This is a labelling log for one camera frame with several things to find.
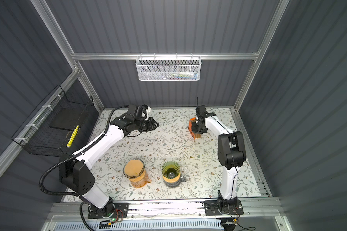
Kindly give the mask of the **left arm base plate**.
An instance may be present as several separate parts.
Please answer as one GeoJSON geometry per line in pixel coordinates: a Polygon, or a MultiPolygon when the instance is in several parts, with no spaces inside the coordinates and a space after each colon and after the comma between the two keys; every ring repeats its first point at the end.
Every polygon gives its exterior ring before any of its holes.
{"type": "Polygon", "coordinates": [[[87,217],[88,219],[126,218],[129,205],[129,203],[109,203],[104,208],[97,208],[94,205],[90,205],[87,217]]]}

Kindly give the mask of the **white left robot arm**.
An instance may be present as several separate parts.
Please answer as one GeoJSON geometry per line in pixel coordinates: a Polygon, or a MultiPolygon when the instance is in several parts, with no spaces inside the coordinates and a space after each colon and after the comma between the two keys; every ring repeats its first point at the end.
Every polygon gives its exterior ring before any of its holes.
{"type": "Polygon", "coordinates": [[[98,209],[109,207],[112,199],[95,183],[91,169],[106,151],[132,132],[144,133],[155,130],[159,123],[149,116],[150,112],[151,108],[147,105],[115,108],[109,114],[104,131],[85,147],[72,154],[71,160],[59,166],[60,182],[75,192],[82,201],[98,209]],[[116,110],[126,107],[127,112],[112,118],[116,110]]]}

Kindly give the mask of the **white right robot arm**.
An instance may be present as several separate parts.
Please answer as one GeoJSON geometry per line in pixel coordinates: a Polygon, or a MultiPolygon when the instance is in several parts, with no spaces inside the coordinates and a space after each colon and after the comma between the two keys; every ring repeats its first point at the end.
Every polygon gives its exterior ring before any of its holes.
{"type": "Polygon", "coordinates": [[[217,207],[228,212],[237,206],[237,184],[240,168],[246,161],[244,136],[223,124],[215,113],[209,113],[206,107],[196,107],[196,117],[190,123],[189,131],[193,134],[212,132],[218,138],[217,157],[223,167],[222,185],[220,187],[217,207]]]}

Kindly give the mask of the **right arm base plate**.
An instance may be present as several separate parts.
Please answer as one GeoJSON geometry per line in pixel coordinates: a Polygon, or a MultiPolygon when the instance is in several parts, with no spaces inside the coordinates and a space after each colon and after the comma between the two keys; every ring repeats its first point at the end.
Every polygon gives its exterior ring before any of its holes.
{"type": "Polygon", "coordinates": [[[231,200],[207,200],[202,202],[207,216],[240,216],[244,214],[243,206],[238,198],[231,200]]]}

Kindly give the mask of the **orange glass carafe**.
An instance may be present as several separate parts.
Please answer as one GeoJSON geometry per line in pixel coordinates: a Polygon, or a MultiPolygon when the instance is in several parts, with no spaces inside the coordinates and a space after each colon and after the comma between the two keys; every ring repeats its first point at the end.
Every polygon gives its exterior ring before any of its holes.
{"type": "Polygon", "coordinates": [[[144,170],[144,172],[134,179],[129,179],[131,185],[135,188],[141,188],[147,183],[151,183],[151,179],[149,178],[147,172],[144,170]]]}

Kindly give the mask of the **green glass dripper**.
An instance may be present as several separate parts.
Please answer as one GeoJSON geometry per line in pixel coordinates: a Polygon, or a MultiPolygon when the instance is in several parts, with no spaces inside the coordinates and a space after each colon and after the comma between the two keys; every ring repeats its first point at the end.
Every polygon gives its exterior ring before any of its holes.
{"type": "Polygon", "coordinates": [[[180,173],[180,165],[174,161],[165,162],[162,166],[162,175],[167,179],[175,179],[180,173]]]}

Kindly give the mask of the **grey glass carafe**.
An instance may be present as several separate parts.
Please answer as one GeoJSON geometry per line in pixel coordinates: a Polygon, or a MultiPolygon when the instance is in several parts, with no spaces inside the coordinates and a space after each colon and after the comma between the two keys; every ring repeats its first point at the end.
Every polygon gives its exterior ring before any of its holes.
{"type": "Polygon", "coordinates": [[[163,177],[163,180],[164,180],[164,183],[166,186],[168,186],[170,188],[174,188],[174,187],[177,187],[180,183],[186,182],[187,178],[185,176],[178,175],[173,179],[163,177]]]}

